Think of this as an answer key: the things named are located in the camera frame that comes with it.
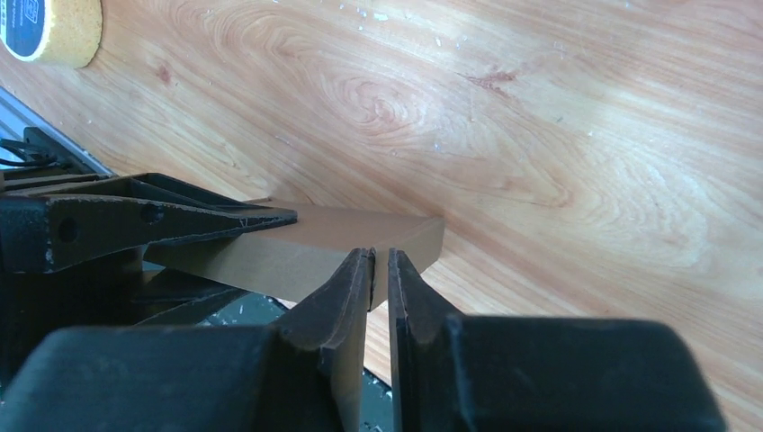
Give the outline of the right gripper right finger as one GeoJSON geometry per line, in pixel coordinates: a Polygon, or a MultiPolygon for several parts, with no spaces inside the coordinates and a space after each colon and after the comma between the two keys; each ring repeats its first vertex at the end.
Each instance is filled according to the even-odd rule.
{"type": "Polygon", "coordinates": [[[639,319],[468,315],[389,255],[398,431],[724,431],[684,340],[639,319]]]}

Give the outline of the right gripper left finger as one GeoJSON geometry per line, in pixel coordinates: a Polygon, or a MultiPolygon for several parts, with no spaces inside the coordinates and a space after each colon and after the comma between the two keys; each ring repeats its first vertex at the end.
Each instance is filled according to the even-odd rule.
{"type": "Polygon", "coordinates": [[[13,380],[4,431],[356,431],[375,252],[264,326],[69,327],[13,380]]]}

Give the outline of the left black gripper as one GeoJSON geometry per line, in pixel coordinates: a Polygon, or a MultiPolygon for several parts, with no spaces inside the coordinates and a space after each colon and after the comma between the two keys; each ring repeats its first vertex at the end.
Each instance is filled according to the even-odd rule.
{"type": "Polygon", "coordinates": [[[1,201],[2,386],[57,329],[195,325],[245,295],[145,265],[138,247],[235,238],[297,219],[294,210],[237,201],[159,173],[57,175],[25,184],[23,196],[1,201]]]}

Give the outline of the cardboard box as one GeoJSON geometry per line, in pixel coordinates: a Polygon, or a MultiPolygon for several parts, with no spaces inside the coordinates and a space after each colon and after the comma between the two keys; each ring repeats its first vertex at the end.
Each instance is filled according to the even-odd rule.
{"type": "Polygon", "coordinates": [[[437,261],[445,222],[424,217],[264,199],[265,206],[297,212],[296,223],[179,246],[151,246],[153,264],[250,292],[300,302],[325,283],[356,248],[374,249],[372,309],[387,298],[391,249],[406,253],[423,272],[437,261]]]}

